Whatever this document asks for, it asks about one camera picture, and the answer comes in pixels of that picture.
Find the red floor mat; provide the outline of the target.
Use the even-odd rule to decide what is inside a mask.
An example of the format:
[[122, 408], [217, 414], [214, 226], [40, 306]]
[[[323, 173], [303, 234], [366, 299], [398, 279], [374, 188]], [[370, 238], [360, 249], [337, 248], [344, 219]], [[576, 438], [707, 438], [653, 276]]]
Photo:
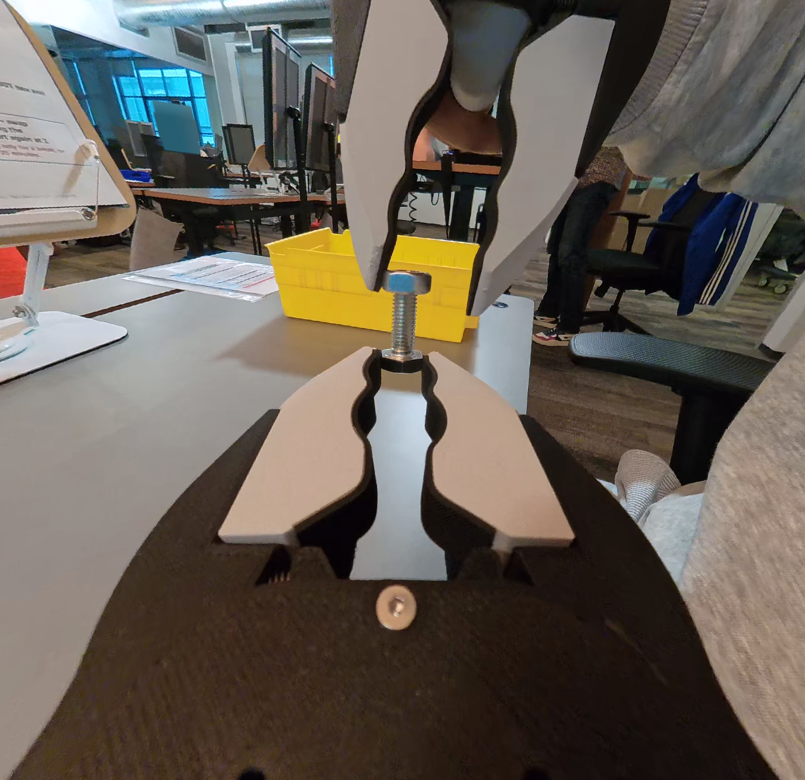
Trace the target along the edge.
[[27, 253], [30, 247], [1, 248], [1, 298], [22, 295], [26, 280]]

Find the long wooden background table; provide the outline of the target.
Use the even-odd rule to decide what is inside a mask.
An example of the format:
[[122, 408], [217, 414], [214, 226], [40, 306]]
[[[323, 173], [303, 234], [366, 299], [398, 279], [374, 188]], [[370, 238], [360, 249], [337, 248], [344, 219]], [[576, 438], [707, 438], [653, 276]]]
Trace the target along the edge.
[[137, 198], [154, 200], [174, 213], [181, 220], [187, 233], [187, 247], [194, 256], [200, 256], [205, 244], [199, 242], [193, 213], [198, 208], [226, 210], [227, 217], [235, 212], [236, 221], [247, 221], [253, 243], [254, 255], [261, 256], [264, 251], [259, 226], [264, 218], [292, 220], [296, 216], [311, 214], [315, 209], [330, 210], [335, 224], [346, 222], [346, 199], [339, 192], [335, 194], [336, 203], [328, 200], [329, 194], [314, 192], [303, 200], [298, 193], [282, 194], [264, 187], [244, 188], [162, 188], [136, 187], [133, 194]]

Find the grey panel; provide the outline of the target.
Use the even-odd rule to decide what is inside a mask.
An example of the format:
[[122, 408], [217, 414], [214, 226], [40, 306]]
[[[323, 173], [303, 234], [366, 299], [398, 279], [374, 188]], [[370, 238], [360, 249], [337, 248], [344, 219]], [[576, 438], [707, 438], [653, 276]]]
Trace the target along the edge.
[[146, 270], [178, 262], [176, 250], [184, 225], [170, 221], [159, 213], [140, 208], [137, 212], [130, 246], [129, 271]]

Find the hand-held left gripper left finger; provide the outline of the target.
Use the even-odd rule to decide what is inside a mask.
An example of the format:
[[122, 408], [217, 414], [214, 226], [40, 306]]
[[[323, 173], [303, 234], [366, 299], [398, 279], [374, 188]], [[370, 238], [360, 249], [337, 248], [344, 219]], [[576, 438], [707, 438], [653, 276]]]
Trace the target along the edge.
[[280, 407], [220, 529], [226, 544], [297, 545], [368, 483], [379, 352], [357, 349]]

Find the grey desk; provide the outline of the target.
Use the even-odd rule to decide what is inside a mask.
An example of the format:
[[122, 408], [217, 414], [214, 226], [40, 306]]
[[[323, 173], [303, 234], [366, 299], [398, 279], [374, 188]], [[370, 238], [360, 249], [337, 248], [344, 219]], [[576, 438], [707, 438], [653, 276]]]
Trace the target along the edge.
[[114, 277], [53, 289], [125, 340], [2, 385], [2, 778], [73, 679], [146, 535], [189, 485], [311, 377], [388, 334]]

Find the wooden standing table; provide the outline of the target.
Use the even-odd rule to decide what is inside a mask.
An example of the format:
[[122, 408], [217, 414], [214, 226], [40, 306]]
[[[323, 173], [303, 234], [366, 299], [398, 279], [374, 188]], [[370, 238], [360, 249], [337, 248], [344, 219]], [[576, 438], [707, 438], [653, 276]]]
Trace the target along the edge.
[[408, 208], [418, 195], [429, 194], [440, 211], [439, 223], [450, 240], [468, 242], [478, 235], [487, 191], [496, 183], [502, 158], [494, 154], [445, 151], [435, 161], [415, 160]]

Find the steel hex nut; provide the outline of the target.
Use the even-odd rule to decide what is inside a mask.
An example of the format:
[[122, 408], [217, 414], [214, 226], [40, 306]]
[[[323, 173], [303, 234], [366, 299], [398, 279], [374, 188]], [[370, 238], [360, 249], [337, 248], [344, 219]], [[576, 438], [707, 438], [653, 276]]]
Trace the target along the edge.
[[392, 294], [425, 295], [431, 291], [429, 273], [411, 270], [388, 270], [383, 275], [382, 289]]

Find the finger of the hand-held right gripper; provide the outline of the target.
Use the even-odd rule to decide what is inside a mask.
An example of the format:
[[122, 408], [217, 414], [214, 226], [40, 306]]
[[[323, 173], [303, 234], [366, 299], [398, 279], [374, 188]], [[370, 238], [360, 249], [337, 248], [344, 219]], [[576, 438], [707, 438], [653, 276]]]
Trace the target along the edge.
[[360, 275], [379, 291], [395, 247], [413, 149], [446, 76], [438, 0], [340, 0], [340, 149]]
[[578, 184], [576, 169], [616, 21], [573, 15], [518, 51], [501, 95], [505, 145], [487, 199], [489, 239], [479, 248], [470, 314], [479, 316], [547, 241]]

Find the tan instruction board stand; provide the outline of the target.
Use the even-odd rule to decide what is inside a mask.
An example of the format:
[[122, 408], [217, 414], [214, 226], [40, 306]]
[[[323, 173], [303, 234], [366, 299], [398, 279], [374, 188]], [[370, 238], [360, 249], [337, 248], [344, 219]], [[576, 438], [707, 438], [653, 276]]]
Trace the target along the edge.
[[126, 328], [41, 312], [53, 244], [129, 228], [136, 202], [44, 44], [1, 0], [1, 246], [27, 246], [23, 293], [1, 323], [1, 383], [126, 339]]

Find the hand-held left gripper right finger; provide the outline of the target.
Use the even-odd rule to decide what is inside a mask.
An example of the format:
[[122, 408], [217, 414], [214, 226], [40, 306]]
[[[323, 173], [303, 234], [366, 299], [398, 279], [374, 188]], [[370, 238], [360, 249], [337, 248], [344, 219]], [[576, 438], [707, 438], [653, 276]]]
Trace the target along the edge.
[[495, 389], [438, 352], [423, 363], [431, 447], [427, 483], [448, 510], [431, 538], [457, 549], [463, 532], [479, 546], [566, 547], [572, 531], [515, 408]]

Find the blue striped jacket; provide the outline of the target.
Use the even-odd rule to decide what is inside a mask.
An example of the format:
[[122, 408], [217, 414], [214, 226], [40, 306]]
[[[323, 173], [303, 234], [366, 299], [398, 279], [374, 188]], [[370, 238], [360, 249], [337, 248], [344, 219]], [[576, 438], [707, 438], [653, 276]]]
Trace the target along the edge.
[[662, 291], [677, 302], [677, 315], [714, 307], [745, 275], [782, 206], [756, 203], [735, 193], [704, 191], [692, 174], [663, 204], [658, 223], [689, 227], [679, 250], [681, 275]]

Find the tall black monitor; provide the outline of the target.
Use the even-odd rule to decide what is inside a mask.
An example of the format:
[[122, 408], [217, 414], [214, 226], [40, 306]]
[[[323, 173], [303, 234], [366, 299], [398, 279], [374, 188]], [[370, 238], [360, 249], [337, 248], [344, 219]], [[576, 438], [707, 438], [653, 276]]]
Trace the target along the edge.
[[277, 171], [298, 167], [296, 119], [301, 121], [301, 55], [275, 30], [261, 43], [264, 146], [269, 165]]
[[337, 85], [332, 76], [311, 62], [305, 72], [303, 136], [305, 169], [329, 170], [326, 125], [337, 128]]

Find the black office chair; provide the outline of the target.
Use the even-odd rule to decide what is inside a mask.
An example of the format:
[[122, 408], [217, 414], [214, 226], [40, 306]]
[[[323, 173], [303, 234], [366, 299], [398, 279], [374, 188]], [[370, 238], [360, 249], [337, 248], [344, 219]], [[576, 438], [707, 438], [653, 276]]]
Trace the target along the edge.
[[[649, 215], [636, 211], [611, 211], [610, 216], [627, 221], [626, 248], [624, 250], [593, 250], [588, 255], [588, 274], [598, 278], [600, 284], [594, 295], [603, 298], [610, 289], [616, 289], [613, 304], [606, 311], [585, 312], [583, 328], [600, 324], [604, 332], [632, 332], [648, 335], [648, 331], [628, 320], [620, 312], [623, 294], [643, 291], [645, 294], [667, 292], [681, 279], [683, 259], [691, 232], [690, 224], [673, 221], [650, 221]], [[659, 254], [648, 256], [633, 251], [639, 228], [659, 233]]]

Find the laminated instruction sheet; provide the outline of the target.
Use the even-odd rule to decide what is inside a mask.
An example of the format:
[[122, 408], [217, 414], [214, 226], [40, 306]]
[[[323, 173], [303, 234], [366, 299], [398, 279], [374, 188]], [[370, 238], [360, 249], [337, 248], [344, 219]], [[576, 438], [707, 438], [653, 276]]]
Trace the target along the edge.
[[247, 262], [209, 255], [138, 270], [123, 277], [169, 290], [247, 302], [257, 302], [279, 291], [275, 270], [266, 259]]

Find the paned window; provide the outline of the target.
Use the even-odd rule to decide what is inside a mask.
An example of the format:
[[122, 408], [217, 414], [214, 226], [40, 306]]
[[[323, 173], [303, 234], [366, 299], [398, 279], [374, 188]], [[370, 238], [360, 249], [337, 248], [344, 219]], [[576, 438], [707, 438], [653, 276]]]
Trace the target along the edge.
[[174, 67], [139, 67], [115, 76], [126, 121], [147, 123], [170, 151], [198, 153], [215, 141], [204, 76]]

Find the yellow plastic bin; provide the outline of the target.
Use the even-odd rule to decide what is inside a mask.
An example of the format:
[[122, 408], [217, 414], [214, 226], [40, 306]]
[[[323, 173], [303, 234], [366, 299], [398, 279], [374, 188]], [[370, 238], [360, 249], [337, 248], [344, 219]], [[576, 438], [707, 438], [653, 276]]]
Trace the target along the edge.
[[[397, 238], [390, 269], [431, 275], [430, 292], [418, 298], [417, 338], [458, 343], [466, 329], [478, 327], [478, 317], [465, 312], [478, 249], [468, 242]], [[309, 231], [273, 242], [267, 252], [287, 317], [391, 331], [392, 296], [366, 288], [349, 231]]]

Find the person's torso in grey sweatshirt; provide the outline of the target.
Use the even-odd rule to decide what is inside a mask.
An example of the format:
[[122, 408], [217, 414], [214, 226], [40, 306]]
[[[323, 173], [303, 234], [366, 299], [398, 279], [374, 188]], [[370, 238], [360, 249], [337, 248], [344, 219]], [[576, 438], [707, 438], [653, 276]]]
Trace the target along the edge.
[[779, 778], [804, 778], [804, 353], [731, 422], [705, 480], [622, 455], [603, 485], [681, 591], [733, 710]]

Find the small black monitor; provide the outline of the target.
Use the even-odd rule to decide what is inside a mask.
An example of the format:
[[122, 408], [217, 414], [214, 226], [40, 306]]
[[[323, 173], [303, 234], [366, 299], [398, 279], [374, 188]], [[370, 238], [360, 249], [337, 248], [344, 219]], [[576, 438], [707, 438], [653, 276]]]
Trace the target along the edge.
[[249, 166], [256, 151], [253, 126], [228, 123], [223, 125], [222, 132], [227, 162], [235, 166]]

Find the steel hex bolt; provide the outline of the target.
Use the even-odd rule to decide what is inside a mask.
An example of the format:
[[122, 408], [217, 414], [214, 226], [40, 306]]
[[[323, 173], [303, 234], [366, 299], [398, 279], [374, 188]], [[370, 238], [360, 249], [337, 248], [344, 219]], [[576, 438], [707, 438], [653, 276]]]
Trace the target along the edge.
[[423, 355], [415, 349], [417, 299], [412, 293], [393, 293], [391, 347], [381, 352], [381, 366], [388, 372], [415, 373]]

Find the person's right hand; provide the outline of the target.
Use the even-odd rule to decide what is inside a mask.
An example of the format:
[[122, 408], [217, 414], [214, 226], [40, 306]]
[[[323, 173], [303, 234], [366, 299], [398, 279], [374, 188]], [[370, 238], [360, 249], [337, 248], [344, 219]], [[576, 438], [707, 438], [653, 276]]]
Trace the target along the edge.
[[448, 89], [425, 125], [428, 133], [453, 150], [499, 157], [502, 143], [491, 109], [464, 108]]

